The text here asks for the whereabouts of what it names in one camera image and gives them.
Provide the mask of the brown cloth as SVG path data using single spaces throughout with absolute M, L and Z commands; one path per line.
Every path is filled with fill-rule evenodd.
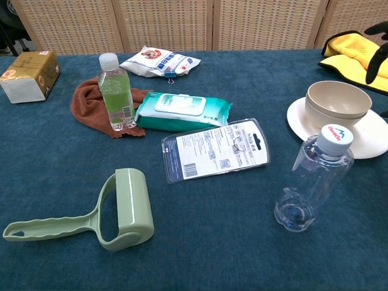
M 74 118 L 80 123 L 105 133 L 111 138 L 121 138 L 125 134 L 130 136 L 146 135 L 145 130 L 139 126 L 120 131 L 112 129 L 97 78 L 89 79 L 77 86 L 70 110 Z

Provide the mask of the blue carpet table cover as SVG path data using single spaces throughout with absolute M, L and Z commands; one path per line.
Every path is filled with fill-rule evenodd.
M 12 104 L 0 88 L 0 291 L 4 290 L 384 290 L 388 291 L 388 154 L 355 161 L 301 233 L 279 225 L 276 197 L 301 141 L 286 111 L 317 81 L 319 50 L 192 52 L 201 63 L 170 85 L 130 77 L 158 92 L 232 103 L 230 120 L 255 118 L 270 164 L 170 184 L 167 132 L 113 139 L 70 111 L 75 88 L 99 73 L 96 55 L 60 56 L 44 102 Z M 155 234 L 120 252 L 93 232 L 37 242 L 2 238 L 11 222 L 79 216 L 96 205 L 116 170 L 146 177 Z

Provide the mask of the razor blister pack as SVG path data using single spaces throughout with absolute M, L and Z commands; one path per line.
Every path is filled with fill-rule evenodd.
M 255 118 L 170 135 L 161 146 L 169 183 L 270 164 L 267 140 Z

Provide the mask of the green label water bottle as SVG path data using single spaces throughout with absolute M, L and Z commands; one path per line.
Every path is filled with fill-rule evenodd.
M 128 73 L 119 66 L 118 57 L 114 53 L 101 54 L 99 63 L 101 72 L 97 77 L 98 87 L 112 129 L 121 131 L 135 127 L 135 108 Z

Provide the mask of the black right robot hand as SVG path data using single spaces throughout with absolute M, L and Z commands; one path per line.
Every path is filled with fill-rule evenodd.
M 377 35 L 379 33 L 383 33 L 381 39 L 386 41 L 386 43 L 377 49 L 369 62 L 366 73 L 366 84 L 371 84 L 375 80 L 381 64 L 388 58 L 388 21 L 375 24 L 366 29 L 364 32 L 367 35 Z

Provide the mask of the wicker folding screen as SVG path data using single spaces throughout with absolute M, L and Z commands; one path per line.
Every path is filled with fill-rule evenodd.
M 388 20 L 388 0 L 0 0 L 37 49 L 59 55 L 320 49 Z

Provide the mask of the clear empty plastic bottle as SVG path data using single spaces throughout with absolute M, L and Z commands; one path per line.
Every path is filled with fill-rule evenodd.
M 354 163 L 353 133 L 338 124 L 324 125 L 299 150 L 288 185 L 274 207 L 274 217 L 286 230 L 303 232 Z

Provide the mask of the gold tissue box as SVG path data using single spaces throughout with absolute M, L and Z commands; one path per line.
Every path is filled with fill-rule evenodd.
M 23 52 L 0 76 L 12 104 L 45 101 L 61 68 L 53 51 Z

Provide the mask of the green lint roller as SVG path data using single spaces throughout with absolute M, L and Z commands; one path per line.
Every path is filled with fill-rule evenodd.
M 116 192 L 118 235 L 106 241 L 102 237 L 102 205 L 113 190 Z M 96 233 L 103 248 L 112 252 L 141 244 L 153 236 L 155 227 L 142 171 L 116 169 L 104 183 L 96 207 L 86 215 L 13 222 L 4 229 L 2 237 L 7 241 L 39 241 L 89 230 Z

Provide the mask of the white sugar bag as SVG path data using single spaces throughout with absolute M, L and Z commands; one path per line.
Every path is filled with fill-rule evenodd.
M 149 78 L 187 75 L 200 62 L 201 60 L 197 58 L 144 46 L 140 52 L 122 62 L 120 66 L 138 76 Z

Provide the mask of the white round plate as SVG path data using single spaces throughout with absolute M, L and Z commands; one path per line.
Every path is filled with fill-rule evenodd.
M 291 103 L 287 109 L 287 122 L 302 140 L 319 134 L 319 128 L 308 121 L 304 109 L 305 98 Z M 388 151 L 388 123 L 373 110 L 352 127 L 353 143 L 350 146 L 355 159 L 368 159 Z

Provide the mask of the green wet wipes pack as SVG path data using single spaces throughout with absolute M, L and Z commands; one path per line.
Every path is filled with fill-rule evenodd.
M 232 104 L 224 99 L 149 92 L 136 111 L 144 129 L 187 132 L 228 124 Z

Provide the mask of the black metal stand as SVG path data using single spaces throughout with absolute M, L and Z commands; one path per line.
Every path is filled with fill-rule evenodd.
M 15 41 L 18 41 L 23 52 L 30 51 L 24 44 L 23 39 L 31 41 L 31 38 L 13 7 L 11 0 L 0 0 L 0 28 L 7 35 L 2 36 L 0 30 L 0 56 L 10 56 L 12 54 L 6 38 L 9 39 L 11 45 L 15 45 Z

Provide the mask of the yellow towel with black trim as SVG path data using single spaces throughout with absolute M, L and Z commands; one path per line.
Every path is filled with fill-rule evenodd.
M 366 84 L 369 62 L 380 46 L 355 30 L 330 37 L 324 44 L 319 66 L 333 69 L 347 82 L 388 96 L 388 58 L 383 61 L 375 80 Z

